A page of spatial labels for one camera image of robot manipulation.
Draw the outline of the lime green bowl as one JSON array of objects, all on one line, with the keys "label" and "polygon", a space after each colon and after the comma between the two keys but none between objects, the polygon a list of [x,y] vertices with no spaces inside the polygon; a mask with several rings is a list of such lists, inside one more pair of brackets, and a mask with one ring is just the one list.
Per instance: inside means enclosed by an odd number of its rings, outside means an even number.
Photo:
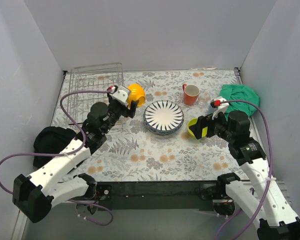
[{"label": "lime green bowl", "polygon": [[[187,130],[188,130],[188,133],[189,133],[192,137],[194,137],[195,139],[196,139],[196,137],[195,137],[195,134],[193,133],[193,131],[191,130],[191,127],[194,126],[194,125],[197,123],[197,121],[198,121],[197,118],[193,118],[193,119],[191,119],[191,120],[188,122],[188,124],[187,124]],[[202,133],[201,133],[201,137],[202,137],[202,138],[205,138],[206,135],[207,135],[207,132],[208,132],[208,128],[207,128],[207,127],[203,128],[203,129],[202,129]]]}]

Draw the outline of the yellow orange bowl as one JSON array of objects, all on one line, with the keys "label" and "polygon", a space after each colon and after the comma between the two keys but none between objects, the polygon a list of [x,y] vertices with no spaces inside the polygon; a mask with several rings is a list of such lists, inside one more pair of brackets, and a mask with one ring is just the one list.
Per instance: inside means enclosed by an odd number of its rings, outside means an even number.
[{"label": "yellow orange bowl", "polygon": [[137,83],[129,85],[128,89],[130,90],[130,94],[127,100],[129,106],[131,105],[132,101],[138,102],[138,108],[143,106],[146,102],[146,93],[144,89]]}]

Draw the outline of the clear plastic glass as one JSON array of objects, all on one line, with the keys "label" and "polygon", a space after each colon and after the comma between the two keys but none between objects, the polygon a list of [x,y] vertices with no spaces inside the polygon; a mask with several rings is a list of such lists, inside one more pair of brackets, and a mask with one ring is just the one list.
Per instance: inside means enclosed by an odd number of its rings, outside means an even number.
[{"label": "clear plastic glass", "polygon": [[206,104],[208,104],[211,100],[211,96],[208,92],[201,92],[198,95],[198,99],[197,99],[197,103],[199,106],[204,106]]}]

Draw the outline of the orange mug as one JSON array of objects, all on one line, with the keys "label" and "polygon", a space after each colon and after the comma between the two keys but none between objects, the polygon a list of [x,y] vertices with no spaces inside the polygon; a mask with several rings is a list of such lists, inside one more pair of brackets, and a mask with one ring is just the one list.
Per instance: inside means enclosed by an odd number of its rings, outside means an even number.
[{"label": "orange mug", "polygon": [[188,106],[194,105],[200,93],[199,88],[195,85],[184,83],[182,85],[182,90],[184,103]]}]

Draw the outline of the white black striped plate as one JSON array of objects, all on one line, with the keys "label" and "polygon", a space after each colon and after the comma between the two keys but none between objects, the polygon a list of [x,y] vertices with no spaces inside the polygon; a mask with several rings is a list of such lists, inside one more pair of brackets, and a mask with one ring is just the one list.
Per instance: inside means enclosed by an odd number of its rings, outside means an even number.
[{"label": "white black striped plate", "polygon": [[181,107],[170,100],[157,100],[146,107],[143,120],[157,130],[172,130],[184,122]]}]

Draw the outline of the dark patterned plate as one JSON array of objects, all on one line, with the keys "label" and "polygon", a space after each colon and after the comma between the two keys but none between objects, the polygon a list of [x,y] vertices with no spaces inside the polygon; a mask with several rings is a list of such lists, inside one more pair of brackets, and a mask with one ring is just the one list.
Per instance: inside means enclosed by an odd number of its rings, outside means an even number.
[{"label": "dark patterned plate", "polygon": [[183,122],[181,122],[177,127],[173,128],[172,130],[158,130],[154,127],[150,126],[148,123],[145,123],[145,126],[148,128],[149,131],[158,134],[158,135],[168,135],[177,132],[182,126]]}]

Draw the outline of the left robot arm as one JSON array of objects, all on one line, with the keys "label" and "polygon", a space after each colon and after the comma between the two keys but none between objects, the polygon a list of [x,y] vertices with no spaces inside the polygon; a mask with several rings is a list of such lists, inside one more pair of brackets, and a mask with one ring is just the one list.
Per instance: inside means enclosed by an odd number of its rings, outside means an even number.
[{"label": "left robot arm", "polygon": [[106,134],[121,116],[133,118],[138,101],[132,100],[129,106],[117,99],[109,103],[97,102],[92,105],[78,133],[65,147],[66,153],[52,158],[47,164],[28,176],[20,174],[13,182],[12,202],[32,223],[45,218],[56,205],[76,197],[91,200],[96,196],[96,181],[86,173],[61,183],[61,178],[89,158],[106,141]]}]

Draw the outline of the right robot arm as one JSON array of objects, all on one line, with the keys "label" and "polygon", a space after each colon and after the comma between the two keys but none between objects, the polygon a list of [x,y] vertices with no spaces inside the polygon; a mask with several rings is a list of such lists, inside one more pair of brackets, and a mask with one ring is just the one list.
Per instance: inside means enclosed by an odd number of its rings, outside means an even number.
[{"label": "right robot arm", "polygon": [[300,240],[300,217],[292,209],[275,178],[261,145],[250,136],[250,120],[242,111],[222,112],[197,118],[189,130],[197,139],[217,136],[228,143],[232,157],[248,177],[254,192],[245,188],[235,173],[218,176],[216,192],[231,198],[250,218],[260,240]]}]

